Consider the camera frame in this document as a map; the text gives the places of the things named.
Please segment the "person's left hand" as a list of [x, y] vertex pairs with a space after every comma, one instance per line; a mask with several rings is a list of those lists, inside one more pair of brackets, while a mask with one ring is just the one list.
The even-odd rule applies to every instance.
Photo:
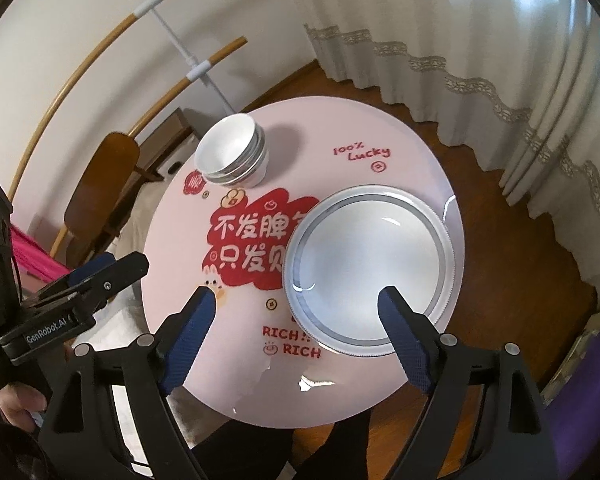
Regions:
[[33, 413], [43, 413], [46, 408], [46, 397], [31, 386], [16, 382], [0, 390], [0, 410], [4, 419], [28, 434], [38, 426]]

